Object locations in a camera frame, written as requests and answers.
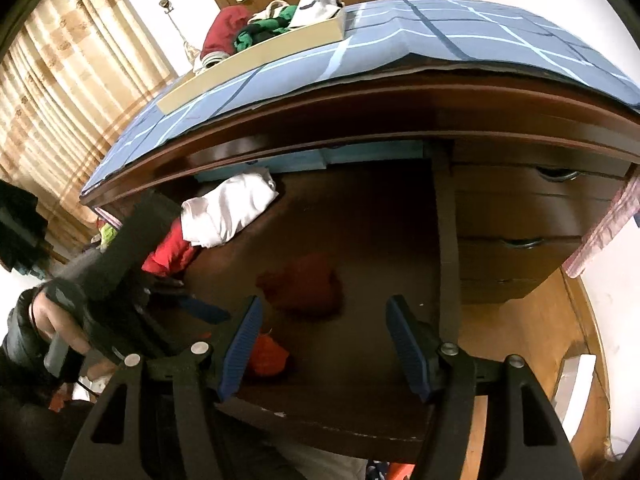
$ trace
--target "blue rubber pad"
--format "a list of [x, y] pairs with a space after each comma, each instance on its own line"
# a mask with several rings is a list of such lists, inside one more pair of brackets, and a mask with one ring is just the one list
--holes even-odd
[[396, 353], [411, 391], [419, 395], [422, 402], [426, 402], [431, 393], [427, 362], [394, 298], [386, 302], [386, 328], [396, 346]]
[[222, 378], [216, 393], [224, 402], [240, 389], [240, 381], [262, 325], [262, 303], [255, 298], [247, 310], [222, 363]]

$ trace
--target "orange object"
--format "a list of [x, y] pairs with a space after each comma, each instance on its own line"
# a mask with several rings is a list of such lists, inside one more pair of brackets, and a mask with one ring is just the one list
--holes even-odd
[[410, 478], [414, 472], [414, 464], [397, 464], [393, 462], [389, 465], [389, 472], [386, 475], [388, 480], [404, 480]]
[[289, 352], [276, 343], [269, 334], [260, 334], [255, 340], [247, 369], [257, 377], [273, 377], [281, 373]]
[[255, 285], [278, 310], [328, 316], [342, 304], [342, 284], [322, 253], [297, 258], [276, 272], [264, 272]]

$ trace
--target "metal screw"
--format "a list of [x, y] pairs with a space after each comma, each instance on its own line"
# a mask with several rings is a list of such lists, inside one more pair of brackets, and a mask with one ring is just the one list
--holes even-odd
[[191, 353], [196, 355], [206, 354], [207, 350], [209, 350], [209, 345], [204, 341], [198, 341], [191, 345]]
[[524, 368], [525, 362], [522, 357], [513, 354], [509, 356], [509, 364], [514, 368]]
[[455, 343], [443, 343], [440, 350], [444, 355], [458, 355], [460, 349]]
[[131, 366], [138, 366], [140, 364], [140, 356], [138, 354], [129, 354], [124, 358], [124, 364]]

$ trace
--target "yellow-green object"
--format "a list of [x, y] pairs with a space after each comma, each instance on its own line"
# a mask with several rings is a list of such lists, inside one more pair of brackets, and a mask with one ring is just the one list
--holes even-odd
[[105, 224], [100, 228], [100, 236], [102, 237], [102, 241], [100, 242], [100, 248], [106, 249], [111, 241], [116, 237], [118, 232], [109, 224]]

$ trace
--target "person's hand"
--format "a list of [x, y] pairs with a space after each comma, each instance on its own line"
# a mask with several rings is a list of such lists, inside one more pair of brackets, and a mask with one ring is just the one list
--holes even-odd
[[73, 316], [47, 298], [44, 292], [34, 298], [32, 309], [36, 328], [45, 341], [50, 342], [59, 334], [79, 354], [86, 355], [91, 349], [89, 339]]

